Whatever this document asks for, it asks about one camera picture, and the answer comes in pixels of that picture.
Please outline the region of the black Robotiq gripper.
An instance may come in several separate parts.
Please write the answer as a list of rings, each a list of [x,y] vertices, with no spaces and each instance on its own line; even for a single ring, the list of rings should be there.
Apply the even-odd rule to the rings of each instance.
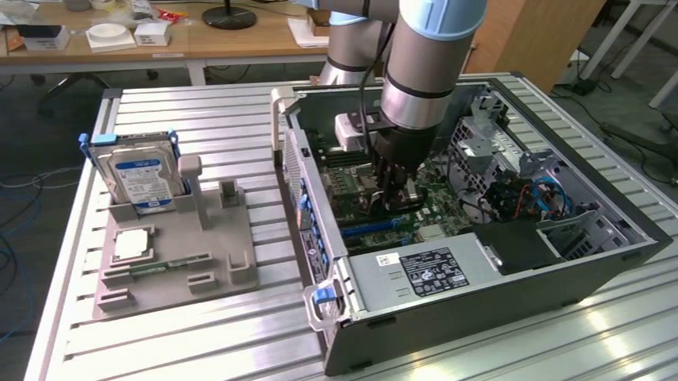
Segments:
[[[372,162],[379,171],[384,171],[388,166],[415,171],[428,157],[431,129],[381,129],[376,132],[372,148]]]

